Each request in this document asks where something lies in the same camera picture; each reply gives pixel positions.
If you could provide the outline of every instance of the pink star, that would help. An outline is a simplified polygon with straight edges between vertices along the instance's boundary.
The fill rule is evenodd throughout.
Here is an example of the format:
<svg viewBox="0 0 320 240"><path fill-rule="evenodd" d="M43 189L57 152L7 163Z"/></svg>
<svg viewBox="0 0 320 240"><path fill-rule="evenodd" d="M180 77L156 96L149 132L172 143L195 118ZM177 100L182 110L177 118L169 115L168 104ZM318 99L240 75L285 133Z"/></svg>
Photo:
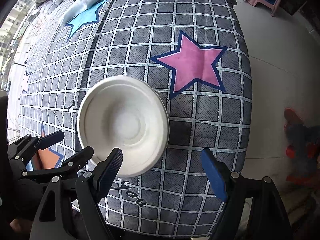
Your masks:
<svg viewBox="0 0 320 240"><path fill-rule="evenodd" d="M23 80L22 80L22 84L21 84L21 88L22 88L22 94L23 94L23 92L28 92L28 81L29 81L29 77L30 77L30 74L31 73L29 73L28 75L27 75L27 72L26 72L26 74L25 74L25 76L24 76L24 78L23 78Z"/></svg>
<svg viewBox="0 0 320 240"><path fill-rule="evenodd" d="M177 50L151 59L173 70L169 96L171 99L197 81L224 91L215 65L226 50L227 47L223 46L200 46L180 31Z"/></svg>

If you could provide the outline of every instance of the white star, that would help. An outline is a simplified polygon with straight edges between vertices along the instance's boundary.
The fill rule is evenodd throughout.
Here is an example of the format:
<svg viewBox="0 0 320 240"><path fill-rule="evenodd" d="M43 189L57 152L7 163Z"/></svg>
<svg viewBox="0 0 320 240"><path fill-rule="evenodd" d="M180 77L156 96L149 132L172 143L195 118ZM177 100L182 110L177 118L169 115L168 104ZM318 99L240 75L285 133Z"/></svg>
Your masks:
<svg viewBox="0 0 320 240"><path fill-rule="evenodd" d="M22 88L22 92L21 93L22 94L23 94L23 92L25 92L25 93L28 92L28 80L29 80L30 74L31 73L27 74L27 72L26 72L26 74L25 74L25 76L24 76L24 78L22 80L22 84L21 84L21 88Z"/></svg>

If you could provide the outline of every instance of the blue gripper pad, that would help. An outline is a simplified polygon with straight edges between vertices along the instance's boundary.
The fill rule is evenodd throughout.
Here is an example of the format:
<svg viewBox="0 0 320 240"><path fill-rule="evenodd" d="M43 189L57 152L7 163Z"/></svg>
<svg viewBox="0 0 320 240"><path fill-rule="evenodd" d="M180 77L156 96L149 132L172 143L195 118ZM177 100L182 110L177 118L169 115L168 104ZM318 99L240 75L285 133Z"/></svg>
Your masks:
<svg viewBox="0 0 320 240"><path fill-rule="evenodd" d="M218 170L219 162L208 148L203 149L201 152L201 163L216 197L226 202L228 194L225 181Z"/></svg>

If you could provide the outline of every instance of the white container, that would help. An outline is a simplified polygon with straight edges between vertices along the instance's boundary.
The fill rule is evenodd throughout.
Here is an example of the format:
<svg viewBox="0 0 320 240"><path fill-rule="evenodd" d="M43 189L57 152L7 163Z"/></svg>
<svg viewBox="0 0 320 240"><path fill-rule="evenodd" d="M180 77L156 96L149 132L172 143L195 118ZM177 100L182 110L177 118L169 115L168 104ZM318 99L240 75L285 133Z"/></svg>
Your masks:
<svg viewBox="0 0 320 240"><path fill-rule="evenodd" d="M114 147L123 152L117 177L130 178L150 170L169 139L169 119L158 94L143 81L113 76L98 82L81 102L77 119L81 146L91 146L96 165Z"/></svg>

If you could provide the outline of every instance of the orange star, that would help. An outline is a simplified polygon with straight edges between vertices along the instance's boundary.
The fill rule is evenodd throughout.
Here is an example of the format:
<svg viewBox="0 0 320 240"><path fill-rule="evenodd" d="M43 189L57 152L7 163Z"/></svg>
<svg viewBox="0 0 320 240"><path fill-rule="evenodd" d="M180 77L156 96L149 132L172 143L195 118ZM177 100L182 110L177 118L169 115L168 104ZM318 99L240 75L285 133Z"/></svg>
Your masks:
<svg viewBox="0 0 320 240"><path fill-rule="evenodd" d="M41 137L44 137L45 135L44 126L41 124ZM64 157L63 154L60 154L51 148L38 150L38 155L44 169L56 168Z"/></svg>

